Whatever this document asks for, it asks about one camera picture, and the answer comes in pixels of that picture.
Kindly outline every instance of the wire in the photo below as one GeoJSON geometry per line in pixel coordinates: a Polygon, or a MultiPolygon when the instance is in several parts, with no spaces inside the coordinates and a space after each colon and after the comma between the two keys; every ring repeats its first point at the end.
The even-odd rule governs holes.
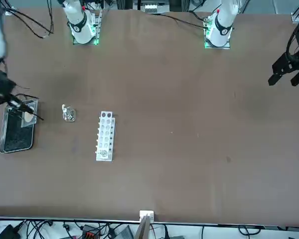
{"type": "Polygon", "coordinates": [[[242,8],[240,9],[240,13],[244,13],[246,10],[247,5],[249,4],[250,0],[246,0],[245,4],[242,6],[242,8]]]}
{"type": "Polygon", "coordinates": [[[196,9],[200,8],[201,6],[204,5],[204,3],[206,2],[207,0],[203,0],[197,7],[194,8],[194,10],[192,11],[195,11],[196,9]]]}
{"type": "Polygon", "coordinates": [[[151,227],[151,229],[153,230],[154,238],[156,239],[156,234],[155,234],[155,230],[154,230],[154,228],[153,228],[153,225],[151,224],[150,227],[151,227]]]}
{"type": "Polygon", "coordinates": [[[295,27],[294,31],[292,32],[289,41],[287,43],[287,47],[286,47],[286,57],[288,60],[290,61],[294,61],[294,62],[299,62],[299,58],[298,57],[294,57],[294,55],[290,54],[290,46],[292,44],[292,42],[294,41],[294,37],[296,36],[296,34],[299,31],[299,23],[298,25],[295,27]]]}
{"type": "MultiPolygon", "coordinates": [[[[53,33],[54,33],[53,30],[52,30],[52,28],[53,28],[53,21],[51,22],[51,25],[50,25],[51,30],[49,30],[49,29],[47,29],[45,26],[43,26],[40,22],[36,21],[36,20],[33,19],[32,17],[30,17],[30,16],[28,16],[28,15],[26,15],[26,14],[24,14],[24,13],[22,13],[22,12],[16,10],[16,9],[14,9],[14,8],[8,8],[8,7],[1,7],[1,6],[0,6],[0,13],[2,13],[2,12],[4,12],[4,11],[8,11],[8,12],[10,12],[10,13],[13,14],[14,16],[17,16],[16,14],[22,15],[22,16],[26,17],[27,19],[31,20],[32,22],[36,23],[37,25],[39,25],[40,27],[42,27],[42,28],[45,29],[46,31],[48,31],[49,34],[53,34],[53,33]]],[[[26,22],[25,22],[20,16],[18,16],[17,18],[18,18],[19,20],[21,20],[24,24],[26,24],[26,22]]],[[[26,24],[26,25],[27,25],[27,27],[28,27],[29,29],[31,29],[31,32],[34,33],[34,31],[32,30],[32,28],[31,28],[28,24],[26,24]]]]}
{"type": "Polygon", "coordinates": [[[217,6],[217,7],[212,11],[212,13],[214,13],[220,6],[221,6],[221,4],[220,4],[219,6],[217,6]]]}
{"type": "Polygon", "coordinates": [[[3,6],[3,7],[6,7],[4,4],[3,4],[3,2],[0,0],[0,3],[1,3],[1,5],[3,6]]]}
{"type": "Polygon", "coordinates": [[[36,227],[33,225],[32,222],[33,222],[33,221],[29,221],[29,223],[28,223],[28,225],[27,225],[27,227],[26,227],[26,239],[28,239],[29,236],[31,235],[31,233],[33,232],[33,230],[36,229],[36,227]],[[30,226],[30,223],[33,225],[33,228],[32,228],[32,230],[29,232],[29,226],[30,226]]]}
{"type": "Polygon", "coordinates": [[[248,231],[248,229],[247,229],[246,226],[241,226],[241,225],[238,226],[238,230],[239,230],[240,234],[242,234],[242,235],[244,235],[244,236],[247,236],[248,239],[250,239],[250,236],[258,235],[258,234],[260,233],[260,231],[261,231],[261,229],[258,229],[259,231],[255,232],[255,233],[250,233],[250,232],[248,231]],[[246,233],[243,233],[243,232],[241,231],[241,228],[245,229],[245,230],[246,230],[246,233]]]}
{"type": "Polygon", "coordinates": [[[193,11],[189,11],[191,14],[193,14],[195,16],[195,18],[197,18],[198,20],[200,21],[204,21],[203,18],[200,18],[196,13],[194,13],[194,10],[193,11]]]}
{"type": "Polygon", "coordinates": [[[6,74],[6,76],[8,76],[8,66],[6,65],[5,60],[2,60],[2,63],[4,64],[4,71],[5,71],[5,74],[6,74]]]}
{"type": "Polygon", "coordinates": [[[196,25],[196,24],[190,23],[190,22],[188,22],[188,21],[184,21],[184,20],[178,19],[178,18],[176,18],[176,17],[168,16],[168,15],[164,15],[164,14],[161,14],[161,16],[166,16],[166,17],[169,17],[169,18],[174,19],[174,20],[176,20],[176,21],[180,21],[180,22],[182,22],[182,23],[185,23],[185,24],[188,24],[188,25],[191,25],[191,26],[195,26],[195,27],[198,27],[198,28],[203,28],[203,29],[208,30],[208,27],[207,27],[207,26],[196,25]]]}
{"type": "Polygon", "coordinates": [[[79,226],[75,220],[74,220],[74,223],[81,231],[83,231],[84,226],[79,226]]]}
{"type": "Polygon", "coordinates": [[[11,4],[8,2],[8,0],[4,0],[4,2],[8,5],[8,7],[12,8],[11,4]]]}
{"type": "Polygon", "coordinates": [[[141,0],[138,0],[138,10],[141,10],[141,0]]]}
{"type": "Polygon", "coordinates": [[[164,224],[164,228],[165,228],[165,236],[164,236],[164,239],[170,239],[166,224],[164,224]]]}
{"type": "Polygon", "coordinates": [[[33,235],[33,239],[35,239],[36,238],[36,235],[39,233],[39,236],[40,236],[40,238],[41,239],[44,239],[44,236],[42,236],[42,234],[41,234],[41,232],[40,232],[40,229],[41,229],[41,227],[45,224],[46,222],[43,222],[41,225],[39,225],[39,224],[37,224],[36,222],[31,222],[31,224],[33,225],[33,224],[35,224],[35,229],[36,229],[36,231],[35,231],[35,233],[34,233],[34,235],[33,235]]]}
{"type": "Polygon", "coordinates": [[[203,228],[201,229],[201,239],[203,239],[204,228],[205,226],[203,226],[203,228]]]}
{"type": "Polygon", "coordinates": [[[123,223],[118,224],[116,227],[113,228],[113,230],[115,230],[116,228],[118,228],[119,226],[123,225],[123,223]]]}

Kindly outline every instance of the tabletop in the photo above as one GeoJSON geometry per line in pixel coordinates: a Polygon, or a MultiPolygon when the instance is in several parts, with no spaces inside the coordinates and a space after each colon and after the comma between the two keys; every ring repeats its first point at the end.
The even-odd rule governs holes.
{"type": "MultiPolygon", "coordinates": [[[[48,26],[47,11],[24,12],[48,26]]],[[[8,75],[45,121],[31,150],[0,154],[0,215],[299,226],[299,85],[267,82],[290,16],[238,15],[221,50],[135,10],[105,12],[98,46],[73,45],[62,9],[53,15],[43,40],[5,19],[8,75]],[[95,160],[101,111],[116,118],[112,162],[95,160]]]]}

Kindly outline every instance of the cable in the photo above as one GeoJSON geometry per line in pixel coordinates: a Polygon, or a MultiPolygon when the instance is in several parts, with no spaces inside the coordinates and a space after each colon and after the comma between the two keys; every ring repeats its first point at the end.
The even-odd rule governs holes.
{"type": "Polygon", "coordinates": [[[20,14],[20,15],[22,15],[22,16],[28,18],[28,19],[31,20],[32,22],[36,23],[37,25],[39,25],[40,27],[42,27],[42,28],[45,29],[46,31],[48,31],[49,34],[52,34],[52,33],[53,33],[52,30],[47,29],[47,28],[46,28],[45,26],[43,26],[40,22],[36,21],[36,20],[33,19],[32,17],[30,17],[30,16],[28,16],[28,15],[26,15],[26,14],[24,14],[24,13],[22,13],[22,12],[16,10],[16,9],[8,8],[8,7],[1,7],[1,6],[0,6],[0,13],[2,13],[2,12],[4,12],[4,11],[8,11],[8,12],[10,12],[10,13],[13,14],[14,16],[16,16],[16,14],[20,14]]]}
{"type": "Polygon", "coordinates": [[[168,15],[163,15],[163,14],[161,14],[161,16],[166,16],[166,17],[169,17],[169,18],[174,19],[174,20],[176,20],[176,21],[180,21],[180,22],[182,22],[182,23],[185,23],[185,24],[188,24],[188,25],[191,25],[191,26],[195,26],[195,27],[198,27],[198,28],[203,28],[203,29],[208,30],[208,27],[207,27],[207,26],[196,25],[196,24],[190,23],[190,22],[188,22],[188,21],[184,21],[184,20],[178,19],[178,18],[173,17],[173,16],[168,16],[168,15]]]}
{"type": "Polygon", "coordinates": [[[218,7],[216,7],[216,8],[212,11],[212,13],[214,13],[220,6],[221,6],[221,4],[220,4],[218,7]]]}
{"type": "Polygon", "coordinates": [[[119,226],[123,225],[123,223],[118,224],[116,227],[113,228],[113,230],[115,230],[116,228],[118,228],[119,226]]]}
{"type": "Polygon", "coordinates": [[[4,0],[4,2],[8,5],[8,7],[12,8],[11,4],[8,2],[8,0],[4,0]]]}
{"type": "Polygon", "coordinates": [[[203,228],[201,229],[201,239],[203,239],[204,228],[205,226],[203,226],[203,228]]]}
{"type": "Polygon", "coordinates": [[[138,0],[138,10],[141,10],[141,0],[138,0]]]}
{"type": "Polygon", "coordinates": [[[45,224],[45,222],[43,222],[41,225],[39,225],[39,224],[37,224],[36,222],[31,222],[31,224],[35,227],[35,229],[36,229],[36,231],[35,231],[35,233],[34,233],[34,235],[33,235],[33,239],[35,239],[36,238],[36,235],[39,233],[39,236],[40,236],[40,238],[41,239],[44,239],[44,236],[42,236],[42,234],[41,234],[41,232],[40,232],[40,229],[41,229],[41,227],[45,224]]]}
{"type": "Polygon", "coordinates": [[[156,239],[156,234],[155,234],[155,230],[154,230],[154,228],[153,228],[153,225],[151,224],[150,227],[152,228],[153,233],[154,233],[154,238],[156,239]]]}
{"type": "Polygon", "coordinates": [[[3,4],[3,2],[0,0],[0,3],[1,3],[1,5],[3,6],[3,7],[6,7],[4,4],[3,4]]]}
{"type": "Polygon", "coordinates": [[[206,1],[207,1],[207,0],[203,0],[203,1],[200,3],[200,5],[198,5],[197,7],[195,7],[194,10],[192,10],[192,11],[195,11],[196,9],[200,8],[201,6],[203,6],[204,3],[205,3],[206,1]]]}
{"type": "Polygon", "coordinates": [[[250,0],[246,0],[245,4],[242,6],[242,8],[240,9],[240,13],[244,13],[246,10],[247,5],[249,4],[250,0]]]}
{"type": "Polygon", "coordinates": [[[69,227],[69,225],[67,225],[67,224],[65,224],[65,222],[63,222],[63,228],[66,230],[66,233],[68,233],[69,237],[72,238],[72,239],[74,239],[74,238],[71,236],[71,234],[69,233],[69,231],[70,231],[70,227],[69,227]]]}
{"type": "Polygon", "coordinates": [[[189,11],[191,14],[193,14],[195,16],[195,18],[197,18],[200,21],[204,21],[203,18],[200,18],[196,13],[194,13],[194,11],[189,11]]]}
{"type": "Polygon", "coordinates": [[[256,232],[256,233],[250,233],[250,232],[248,231],[248,229],[247,229],[246,226],[241,226],[241,225],[238,226],[238,230],[239,230],[240,234],[242,234],[242,235],[244,235],[244,236],[247,236],[248,239],[250,239],[250,236],[258,235],[258,234],[260,233],[260,231],[261,231],[261,229],[258,229],[258,230],[259,230],[258,232],[256,232]],[[245,229],[247,233],[243,233],[243,232],[241,231],[241,228],[245,229]]]}
{"type": "Polygon", "coordinates": [[[74,223],[81,231],[83,231],[84,226],[79,226],[75,220],[74,220],[74,223]]]}
{"type": "Polygon", "coordinates": [[[5,71],[5,74],[6,74],[6,76],[8,76],[8,66],[6,65],[5,60],[2,60],[2,63],[4,64],[4,71],[5,71]]]}
{"type": "Polygon", "coordinates": [[[164,228],[165,228],[165,236],[164,236],[164,239],[170,239],[166,224],[164,224],[164,228]]]}
{"type": "Polygon", "coordinates": [[[286,57],[287,57],[287,59],[290,60],[290,61],[294,61],[294,62],[299,62],[299,58],[294,57],[294,55],[290,54],[290,46],[291,46],[292,42],[294,41],[294,37],[296,36],[298,31],[299,31],[299,23],[295,27],[294,31],[292,32],[292,34],[289,38],[289,41],[287,43],[287,47],[286,47],[286,57]]]}

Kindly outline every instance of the black cable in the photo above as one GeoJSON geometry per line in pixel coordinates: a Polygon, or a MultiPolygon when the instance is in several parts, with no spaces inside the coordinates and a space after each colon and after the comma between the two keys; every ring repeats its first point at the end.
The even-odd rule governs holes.
{"type": "Polygon", "coordinates": [[[141,0],[138,0],[138,10],[141,10],[141,0]]]}
{"type": "Polygon", "coordinates": [[[92,7],[92,5],[90,5],[88,2],[86,2],[86,5],[87,5],[87,6],[90,6],[91,10],[95,10],[95,8],[92,7]]]}
{"type": "Polygon", "coordinates": [[[216,8],[212,11],[212,13],[214,13],[220,6],[221,6],[221,4],[220,4],[218,7],[216,7],[216,8]]]}
{"type": "Polygon", "coordinates": [[[74,223],[75,223],[75,225],[76,225],[81,231],[83,231],[84,226],[80,226],[80,225],[78,225],[77,222],[76,222],[75,220],[74,220],[74,223]]]}
{"type": "Polygon", "coordinates": [[[296,36],[298,31],[299,31],[299,23],[295,27],[294,31],[292,32],[292,34],[289,38],[289,41],[287,43],[287,47],[286,47],[286,57],[287,57],[287,59],[290,60],[290,61],[294,61],[294,62],[299,62],[299,58],[297,58],[294,55],[290,54],[290,46],[291,46],[292,42],[294,41],[294,37],[296,36]]]}
{"type": "Polygon", "coordinates": [[[35,227],[35,229],[36,229],[36,231],[35,231],[35,233],[34,233],[34,235],[33,235],[33,239],[35,239],[36,238],[36,235],[37,234],[39,234],[39,236],[40,236],[40,238],[41,239],[44,239],[44,236],[42,236],[42,234],[41,234],[41,232],[40,232],[40,229],[41,229],[41,227],[45,224],[46,222],[43,222],[41,225],[38,225],[36,222],[31,222],[31,224],[33,225],[35,225],[34,227],[35,227]]]}
{"type": "Polygon", "coordinates": [[[246,0],[245,4],[242,6],[242,8],[240,9],[240,13],[244,13],[246,10],[247,5],[249,4],[250,0],[246,0]]]}
{"type": "Polygon", "coordinates": [[[32,224],[32,226],[33,226],[32,221],[29,221],[28,226],[26,227],[26,239],[29,238],[29,236],[31,235],[31,233],[35,229],[35,227],[33,226],[32,230],[29,232],[29,226],[30,226],[30,224],[32,224]]]}
{"type": "Polygon", "coordinates": [[[201,239],[203,239],[204,228],[205,226],[203,226],[203,228],[201,229],[201,239]]]}
{"type": "Polygon", "coordinates": [[[11,4],[8,2],[8,0],[4,0],[4,2],[8,5],[8,7],[12,8],[11,4]]]}
{"type": "Polygon", "coordinates": [[[166,17],[169,17],[169,18],[174,19],[174,20],[176,20],[176,21],[180,21],[180,22],[182,22],[182,23],[185,23],[185,24],[188,24],[188,25],[191,25],[191,26],[195,26],[195,27],[198,27],[198,28],[203,28],[203,29],[208,30],[208,27],[207,27],[207,26],[196,25],[196,24],[190,23],[190,22],[188,22],[188,21],[184,21],[184,20],[178,19],[178,18],[173,17],[173,16],[168,16],[168,15],[163,15],[163,14],[161,14],[161,16],[166,16],[166,17]]]}
{"type": "Polygon", "coordinates": [[[113,230],[117,229],[119,226],[123,225],[123,223],[118,224],[116,227],[113,228],[113,230]]]}
{"type": "Polygon", "coordinates": [[[21,17],[19,17],[18,15],[16,15],[15,13],[11,13],[12,15],[14,15],[16,18],[18,18],[20,21],[22,21],[24,23],[24,25],[38,38],[40,39],[44,39],[44,36],[40,36],[37,33],[34,32],[34,30],[28,25],[28,23],[26,23],[21,17]]]}
{"type": "Polygon", "coordinates": [[[195,18],[197,18],[200,21],[204,21],[203,18],[200,18],[196,13],[194,13],[194,11],[189,11],[191,14],[193,14],[195,16],[195,18]]]}
{"type": "Polygon", "coordinates": [[[195,7],[192,11],[195,11],[196,9],[200,8],[201,6],[204,5],[204,3],[206,2],[207,0],[203,0],[200,5],[198,5],[197,7],[195,7]]]}
{"type": "Polygon", "coordinates": [[[3,7],[6,7],[6,6],[3,4],[2,0],[0,0],[0,3],[1,3],[1,5],[2,5],[3,7]]]}
{"type": "Polygon", "coordinates": [[[260,233],[260,231],[261,231],[261,229],[258,229],[257,232],[255,232],[255,233],[250,233],[250,232],[248,231],[248,229],[247,229],[246,226],[241,226],[241,225],[238,226],[238,230],[239,230],[240,234],[242,234],[242,235],[244,235],[244,236],[247,236],[248,239],[250,239],[250,236],[258,235],[258,234],[260,233]],[[243,233],[243,232],[241,231],[241,228],[245,229],[245,230],[246,230],[246,233],[243,233]]]}
{"type": "Polygon", "coordinates": [[[40,22],[36,21],[35,19],[33,19],[32,17],[28,16],[27,14],[24,14],[24,13],[22,13],[22,12],[16,10],[16,9],[13,9],[13,8],[1,7],[1,6],[0,6],[0,13],[3,13],[3,12],[5,12],[5,11],[8,11],[8,12],[10,12],[10,13],[13,14],[13,15],[20,14],[20,15],[22,15],[22,16],[28,18],[29,20],[33,21],[34,23],[36,23],[37,25],[39,25],[40,27],[42,27],[43,29],[45,29],[46,31],[48,31],[50,34],[53,33],[53,31],[47,29],[47,28],[46,28],[45,26],[43,26],[40,22]]]}
{"type": "Polygon", "coordinates": [[[74,239],[74,238],[71,236],[71,234],[69,233],[69,231],[70,231],[70,227],[69,227],[69,225],[67,225],[67,224],[65,224],[65,222],[63,222],[63,228],[66,230],[66,233],[68,233],[69,237],[72,238],[72,239],[74,239]]]}
{"type": "Polygon", "coordinates": [[[154,233],[154,238],[156,239],[156,234],[155,234],[155,230],[154,230],[154,227],[153,227],[153,225],[151,224],[151,225],[150,225],[150,227],[151,227],[151,229],[153,230],[153,233],[154,233]]]}
{"type": "Polygon", "coordinates": [[[168,230],[167,230],[167,226],[164,224],[164,228],[165,228],[165,236],[164,239],[170,239],[169,234],[168,234],[168,230]]]}

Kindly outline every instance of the transparent container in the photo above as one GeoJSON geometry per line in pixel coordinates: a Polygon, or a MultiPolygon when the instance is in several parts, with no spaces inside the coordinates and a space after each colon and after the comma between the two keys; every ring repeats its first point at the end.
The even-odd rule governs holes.
{"type": "Polygon", "coordinates": [[[66,122],[74,122],[76,119],[76,112],[72,106],[62,105],[63,119],[66,122]]]}

